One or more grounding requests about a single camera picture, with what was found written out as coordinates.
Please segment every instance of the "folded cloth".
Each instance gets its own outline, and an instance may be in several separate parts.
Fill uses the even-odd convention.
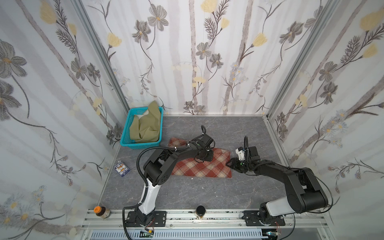
[[[169,147],[186,145],[187,141],[172,137]],[[172,171],[172,175],[189,177],[226,177],[232,178],[231,169],[225,166],[229,161],[230,151],[214,148],[214,156],[211,162],[197,163],[193,158],[178,162]]]
[[[151,102],[148,106],[148,114],[142,117],[133,116],[133,122],[129,127],[129,137],[137,143],[156,142],[160,135],[161,113],[157,103]]]

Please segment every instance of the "orange bottle cap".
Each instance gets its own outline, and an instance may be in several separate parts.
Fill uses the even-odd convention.
[[[101,207],[100,206],[97,206],[93,209],[93,211],[97,214],[99,212],[101,212]]]

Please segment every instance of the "plaid cloth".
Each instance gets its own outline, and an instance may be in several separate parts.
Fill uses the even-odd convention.
[[[172,137],[168,146],[178,147],[186,144],[187,141]],[[232,178],[231,169],[225,166],[225,163],[230,159],[230,154],[230,151],[214,148],[214,157],[211,162],[197,163],[193,158],[184,159],[176,164],[172,175]]]

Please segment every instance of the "robotic arm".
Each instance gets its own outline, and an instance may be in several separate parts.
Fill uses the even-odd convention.
[[[132,207],[135,208],[134,218],[125,220],[123,209],[124,229],[125,224],[137,222],[141,226],[148,226],[155,210],[155,200],[160,186],[170,177],[176,163],[193,157],[195,160],[212,161],[214,140],[206,134],[202,125],[203,134],[187,142],[185,146],[152,147],[146,149],[138,156],[136,165],[140,176],[145,181],[141,201]],[[144,173],[139,166],[140,157],[148,150],[156,149],[144,164]],[[326,207],[328,199],[309,168],[289,168],[269,160],[261,160],[256,147],[248,147],[248,138],[244,138],[244,148],[237,149],[239,158],[232,158],[226,165],[240,173],[248,171],[256,175],[271,177],[284,183],[286,196],[260,205],[256,217],[262,225],[270,225],[280,219],[284,214],[303,213],[314,209]]]

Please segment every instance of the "gray marble table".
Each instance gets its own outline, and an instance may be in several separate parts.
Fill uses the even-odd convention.
[[[171,137],[188,140],[200,135],[200,125],[206,127],[216,147],[231,151],[231,157],[237,156],[235,149],[243,145],[244,136],[247,135],[249,146],[256,146],[262,159],[280,163],[262,117],[164,117],[161,145],[167,146]],[[117,160],[123,161],[131,171],[121,177],[112,170],[101,205],[122,209],[138,203],[144,186],[136,170],[136,158],[141,151],[120,148]],[[142,165],[149,155],[144,154]],[[194,209],[203,205],[206,209],[249,209],[259,208],[261,203],[282,196],[285,196],[282,183],[269,177],[247,176],[234,170],[230,179],[172,175],[160,188],[156,208]]]

